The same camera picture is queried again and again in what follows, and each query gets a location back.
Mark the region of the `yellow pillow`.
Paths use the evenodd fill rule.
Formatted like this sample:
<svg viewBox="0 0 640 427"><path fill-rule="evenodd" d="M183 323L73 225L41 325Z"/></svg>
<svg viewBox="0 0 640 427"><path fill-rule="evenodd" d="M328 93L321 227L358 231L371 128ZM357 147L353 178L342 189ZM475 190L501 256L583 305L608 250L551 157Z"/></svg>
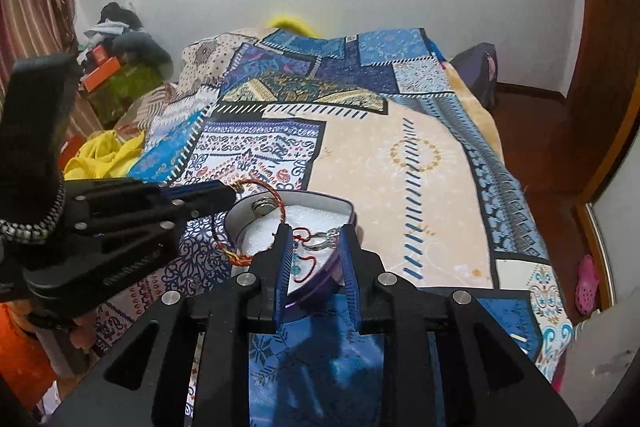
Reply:
<svg viewBox="0 0 640 427"><path fill-rule="evenodd" d="M268 22L268 26L289 31L292 32L292 34L302 37L320 38L318 31L301 18L291 14L273 15Z"/></svg>

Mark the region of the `pink slipper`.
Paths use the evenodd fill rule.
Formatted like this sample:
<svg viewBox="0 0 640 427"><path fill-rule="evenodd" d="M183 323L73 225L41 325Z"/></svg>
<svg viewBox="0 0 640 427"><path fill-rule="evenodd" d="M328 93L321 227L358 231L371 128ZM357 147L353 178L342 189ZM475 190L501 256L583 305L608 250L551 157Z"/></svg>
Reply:
<svg viewBox="0 0 640 427"><path fill-rule="evenodd" d="M589 317L596 309L599 283L593 257L585 255L578 265L577 284L574 291L576 309L583 317Z"/></svg>

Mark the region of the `brown wooden door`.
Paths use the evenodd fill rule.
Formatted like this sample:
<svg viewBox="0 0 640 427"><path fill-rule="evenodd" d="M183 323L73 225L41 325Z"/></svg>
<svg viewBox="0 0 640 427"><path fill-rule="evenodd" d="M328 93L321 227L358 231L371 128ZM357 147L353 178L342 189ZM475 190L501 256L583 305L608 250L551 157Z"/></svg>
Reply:
<svg viewBox="0 0 640 427"><path fill-rule="evenodd" d="M592 159L579 199L593 202L639 130L639 0L585 0L567 103Z"/></svg>

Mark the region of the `orange box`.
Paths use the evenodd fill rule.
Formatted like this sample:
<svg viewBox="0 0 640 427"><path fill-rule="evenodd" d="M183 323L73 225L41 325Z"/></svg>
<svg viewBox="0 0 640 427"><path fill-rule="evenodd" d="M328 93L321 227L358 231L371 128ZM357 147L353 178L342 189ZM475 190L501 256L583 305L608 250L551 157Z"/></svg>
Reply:
<svg viewBox="0 0 640 427"><path fill-rule="evenodd" d="M100 84L104 83L108 78L112 77L115 72L122 68L117 57L108 58L103 64L97 67L90 74L85 75L81 79L81 83L87 92L91 92Z"/></svg>

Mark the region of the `blue patchwork bed blanket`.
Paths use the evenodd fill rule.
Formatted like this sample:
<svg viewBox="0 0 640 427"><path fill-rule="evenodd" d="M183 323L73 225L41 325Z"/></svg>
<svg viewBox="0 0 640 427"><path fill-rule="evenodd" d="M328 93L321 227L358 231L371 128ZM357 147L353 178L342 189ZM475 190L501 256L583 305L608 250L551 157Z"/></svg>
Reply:
<svg viewBox="0 0 640 427"><path fill-rule="evenodd" d="M478 299L552 381L573 326L490 115L417 29L346 38L239 30L182 52L174 97L129 176L184 185L259 179L346 199L362 247L418 287L524 291ZM210 219L180 257L99 307L103 355L161 291L213 291L231 265ZM250 425L374 426L380 336L358 335L344 295L277 334L250 336Z"/></svg>

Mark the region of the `wooden wardrobe with white doors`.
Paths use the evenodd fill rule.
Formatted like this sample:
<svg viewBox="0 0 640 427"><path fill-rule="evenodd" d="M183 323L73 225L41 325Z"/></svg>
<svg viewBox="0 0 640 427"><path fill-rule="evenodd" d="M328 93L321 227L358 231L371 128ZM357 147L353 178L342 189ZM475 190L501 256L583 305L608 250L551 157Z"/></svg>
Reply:
<svg viewBox="0 0 640 427"><path fill-rule="evenodd" d="M615 306L639 284L639 86L575 215L599 277L600 309Z"/></svg>

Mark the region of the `dark blue bag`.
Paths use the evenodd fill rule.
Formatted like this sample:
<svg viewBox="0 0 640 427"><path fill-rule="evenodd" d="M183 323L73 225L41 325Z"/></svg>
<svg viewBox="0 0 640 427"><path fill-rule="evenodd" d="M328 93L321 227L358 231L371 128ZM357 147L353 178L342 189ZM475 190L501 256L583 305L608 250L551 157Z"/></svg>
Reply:
<svg viewBox="0 0 640 427"><path fill-rule="evenodd" d="M489 42L479 43L457 54L449 63L480 105L491 112L496 104L498 83L496 47Z"/></svg>

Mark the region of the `purple heart-shaped tin box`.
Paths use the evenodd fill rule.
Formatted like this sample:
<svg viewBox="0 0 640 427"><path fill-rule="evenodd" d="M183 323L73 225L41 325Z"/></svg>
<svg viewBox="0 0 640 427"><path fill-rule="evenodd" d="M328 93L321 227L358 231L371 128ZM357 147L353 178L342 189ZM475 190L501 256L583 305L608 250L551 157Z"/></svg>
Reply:
<svg viewBox="0 0 640 427"><path fill-rule="evenodd" d="M336 293L343 280L337 242L344 225L356 223L346 199L307 191L281 191L279 209L268 193L239 200L224 217L224 231L240 254L269 248L280 223L292 229L293 254L286 312L304 314Z"/></svg>

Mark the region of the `striped orange cloth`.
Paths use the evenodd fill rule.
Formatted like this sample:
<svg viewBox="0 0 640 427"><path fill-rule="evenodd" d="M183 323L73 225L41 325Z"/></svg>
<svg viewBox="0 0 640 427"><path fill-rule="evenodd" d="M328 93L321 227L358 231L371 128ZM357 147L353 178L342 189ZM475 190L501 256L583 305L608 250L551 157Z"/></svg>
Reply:
<svg viewBox="0 0 640 427"><path fill-rule="evenodd" d="M138 98L114 126L119 138L129 140L141 132L147 132L151 128L153 119L163 113L175 92L173 83L163 83L160 87Z"/></svg>

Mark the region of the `clothes pile on stand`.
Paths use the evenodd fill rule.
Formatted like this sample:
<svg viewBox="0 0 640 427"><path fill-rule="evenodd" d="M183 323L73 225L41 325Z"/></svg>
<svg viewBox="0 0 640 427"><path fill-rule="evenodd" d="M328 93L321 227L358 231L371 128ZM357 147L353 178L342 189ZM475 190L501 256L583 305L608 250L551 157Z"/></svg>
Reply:
<svg viewBox="0 0 640 427"><path fill-rule="evenodd" d="M98 22L85 31L87 46L77 57L82 77L110 57L122 68L91 92L80 80L80 94L102 127L114 127L132 103L160 87L174 75L174 61L145 30L137 14L112 1L104 5Z"/></svg>

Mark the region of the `striped brown curtain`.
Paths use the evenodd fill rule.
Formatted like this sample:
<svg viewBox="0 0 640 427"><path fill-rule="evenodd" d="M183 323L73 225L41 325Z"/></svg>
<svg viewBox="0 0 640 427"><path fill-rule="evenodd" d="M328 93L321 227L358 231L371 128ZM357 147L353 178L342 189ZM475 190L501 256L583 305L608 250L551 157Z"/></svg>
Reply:
<svg viewBox="0 0 640 427"><path fill-rule="evenodd" d="M18 60L78 52L75 0L1 0L1 96Z"/></svg>

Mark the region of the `yellow cloth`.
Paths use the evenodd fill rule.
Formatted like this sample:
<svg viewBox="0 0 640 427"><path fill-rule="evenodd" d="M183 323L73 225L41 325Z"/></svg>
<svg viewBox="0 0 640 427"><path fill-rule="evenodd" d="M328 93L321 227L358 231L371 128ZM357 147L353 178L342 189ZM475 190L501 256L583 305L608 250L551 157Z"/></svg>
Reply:
<svg viewBox="0 0 640 427"><path fill-rule="evenodd" d="M144 132L128 140L123 140L115 130L95 133L67 161L64 179L119 179L127 176L142 154L144 138Z"/></svg>

